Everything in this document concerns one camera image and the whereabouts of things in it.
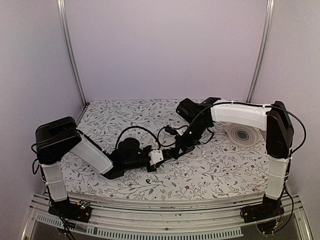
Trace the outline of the right aluminium frame post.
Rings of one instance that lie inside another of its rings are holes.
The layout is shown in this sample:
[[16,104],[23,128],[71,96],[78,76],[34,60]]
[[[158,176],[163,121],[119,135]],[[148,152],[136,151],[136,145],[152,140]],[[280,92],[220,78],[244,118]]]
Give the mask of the right aluminium frame post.
[[262,35],[260,39],[260,45],[258,49],[257,59],[252,75],[252,79],[249,85],[248,94],[246,96],[245,101],[247,103],[252,103],[254,99],[254,95],[258,86],[261,70],[263,67],[264,57],[268,45],[268,40],[270,36],[272,21],[273,21],[273,13],[274,13],[275,1],[267,0],[266,1],[266,9],[264,14],[264,22],[262,28]]

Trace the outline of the front aluminium rail base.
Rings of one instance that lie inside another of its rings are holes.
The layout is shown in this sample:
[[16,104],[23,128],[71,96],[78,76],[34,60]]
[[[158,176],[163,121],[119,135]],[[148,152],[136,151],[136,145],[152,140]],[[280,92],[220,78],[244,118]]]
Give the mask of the front aluminium rail base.
[[260,193],[205,200],[133,200],[70,193],[90,202],[89,222],[74,222],[77,240],[312,240],[297,194],[284,195],[279,232],[266,235],[259,222],[246,223],[241,208],[261,202]]

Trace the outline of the striped ceramic saucer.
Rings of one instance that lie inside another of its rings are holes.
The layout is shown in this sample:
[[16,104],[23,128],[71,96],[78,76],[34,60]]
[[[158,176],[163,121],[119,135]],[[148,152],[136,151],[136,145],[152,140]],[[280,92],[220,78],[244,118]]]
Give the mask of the striped ceramic saucer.
[[231,123],[224,128],[224,131],[229,140],[238,147],[254,147],[259,140],[257,130],[251,126]]

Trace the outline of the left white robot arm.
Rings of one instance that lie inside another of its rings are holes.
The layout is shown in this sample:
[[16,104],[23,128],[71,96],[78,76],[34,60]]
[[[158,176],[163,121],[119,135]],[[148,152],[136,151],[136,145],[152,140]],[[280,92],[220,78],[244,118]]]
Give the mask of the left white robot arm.
[[108,180],[122,177],[125,171],[137,168],[154,172],[165,161],[163,150],[151,146],[141,148],[139,141],[131,137],[119,142],[112,153],[107,153],[79,130],[70,116],[39,126],[31,149],[36,154],[38,169],[48,189],[49,214],[63,221],[83,223],[90,221],[92,208],[86,200],[70,201],[61,169],[64,156],[76,156]]

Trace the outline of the aluminium frame post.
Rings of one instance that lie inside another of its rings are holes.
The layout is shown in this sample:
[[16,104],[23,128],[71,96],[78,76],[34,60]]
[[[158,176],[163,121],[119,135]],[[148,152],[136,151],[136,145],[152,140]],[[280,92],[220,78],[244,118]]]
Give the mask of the aluminium frame post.
[[81,104],[85,108],[87,106],[87,100],[85,97],[84,88],[80,79],[79,70],[72,46],[72,39],[69,30],[68,18],[67,18],[67,11],[66,11],[66,3],[64,0],[57,0],[57,10],[62,30],[62,35],[64,39],[64,44],[66,47],[67,57],[70,64],[71,73],[74,79],[75,87],[78,92],[78,96],[80,99]]
[[272,21],[273,21],[273,13],[274,13],[275,1],[267,0],[266,1],[266,9],[264,14],[264,22],[262,28],[262,35],[260,39],[260,45],[258,49],[257,59],[252,75],[252,79],[249,85],[248,94],[246,96],[245,101],[247,103],[252,103],[254,99],[254,95],[258,86],[261,70],[263,67],[264,57],[268,45],[268,40],[270,36]]

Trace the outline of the left aluminium frame post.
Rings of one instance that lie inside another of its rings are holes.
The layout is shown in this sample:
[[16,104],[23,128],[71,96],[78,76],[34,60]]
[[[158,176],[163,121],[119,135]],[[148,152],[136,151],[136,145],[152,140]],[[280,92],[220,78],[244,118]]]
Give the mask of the left aluminium frame post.
[[57,10],[62,30],[62,35],[64,39],[64,44],[66,47],[67,57],[70,64],[71,73],[74,79],[75,87],[78,92],[78,96],[80,99],[81,104],[85,108],[87,106],[87,100],[85,97],[84,88],[80,79],[79,70],[72,46],[72,39],[69,30],[68,18],[67,18],[67,11],[66,11],[66,3],[64,0],[57,0]]

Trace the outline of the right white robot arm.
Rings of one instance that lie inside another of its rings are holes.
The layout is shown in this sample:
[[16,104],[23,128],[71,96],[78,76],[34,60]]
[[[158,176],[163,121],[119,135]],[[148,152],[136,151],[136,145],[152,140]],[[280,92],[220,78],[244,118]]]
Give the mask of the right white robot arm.
[[188,122],[182,135],[175,137],[173,148],[165,158],[178,159],[199,145],[203,132],[215,122],[227,122],[257,128],[266,133],[266,154],[269,159],[267,186],[262,202],[240,210],[245,223],[256,222],[284,214],[281,198],[290,173],[294,129],[285,105],[226,101],[209,97],[201,103],[182,100],[176,112]]

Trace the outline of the floral patterned table mat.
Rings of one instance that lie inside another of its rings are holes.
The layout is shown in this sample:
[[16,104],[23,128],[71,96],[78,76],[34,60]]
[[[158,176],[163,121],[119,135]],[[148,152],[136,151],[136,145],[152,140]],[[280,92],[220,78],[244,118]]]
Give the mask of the floral patterned table mat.
[[[184,128],[177,99],[102,100],[89,103],[78,128],[106,152],[117,139],[137,139],[142,147],[174,142],[164,126]],[[69,193],[148,201],[205,200],[264,193],[269,175],[264,136],[253,147],[239,147],[219,122],[192,152],[164,162],[155,172],[132,169],[116,179],[106,179],[72,154],[61,161]]]

